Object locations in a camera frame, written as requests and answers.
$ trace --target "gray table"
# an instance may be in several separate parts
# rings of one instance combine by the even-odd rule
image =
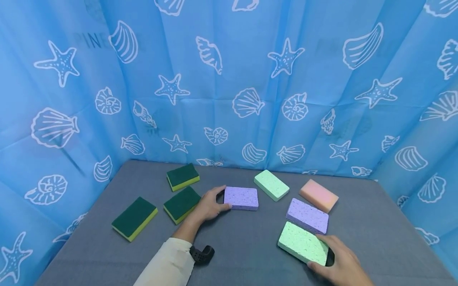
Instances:
[[[142,161],[124,164],[36,285],[132,285],[177,228],[162,205],[175,194],[165,173],[179,166]],[[223,184],[255,188],[253,178],[259,173],[221,167],[196,169],[201,180],[192,187],[200,195]],[[231,210],[201,228],[196,247],[209,244],[216,253],[208,266],[194,268],[189,286],[328,285],[277,247],[288,205],[292,198],[300,198],[298,191],[310,178],[340,197],[330,213],[328,234],[337,235],[354,250],[376,285],[457,286],[378,183],[275,174],[290,187],[279,202],[258,190],[258,211]],[[159,213],[128,243],[111,228],[111,222],[138,196],[158,206]]]

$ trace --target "orange sponge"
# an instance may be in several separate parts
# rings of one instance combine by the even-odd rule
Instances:
[[[336,204],[339,199],[338,196],[330,192],[327,188],[321,186],[314,180],[309,180],[299,191],[299,194],[311,202],[316,208],[325,213],[329,211]]]

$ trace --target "green scouring sponge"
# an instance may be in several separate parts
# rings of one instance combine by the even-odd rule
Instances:
[[[200,181],[199,174],[192,164],[167,172],[167,179],[174,192]]]
[[[111,223],[111,226],[132,242],[157,213],[158,209],[153,204],[139,197]]]
[[[169,214],[175,224],[179,224],[192,212],[201,197],[191,188],[186,187],[165,202],[164,210]]]
[[[304,263],[315,261],[326,266],[329,247],[315,235],[289,221],[283,228],[278,246]]]

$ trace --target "left hand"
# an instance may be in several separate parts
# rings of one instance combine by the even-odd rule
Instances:
[[[230,204],[218,204],[216,202],[216,195],[222,192],[225,188],[226,185],[215,187],[206,192],[189,216],[198,221],[204,222],[214,219],[222,211],[230,210],[232,207]]]

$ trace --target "blue curtain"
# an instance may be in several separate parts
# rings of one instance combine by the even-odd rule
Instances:
[[[2,0],[0,285],[32,285],[129,159],[378,180],[458,277],[457,9]]]

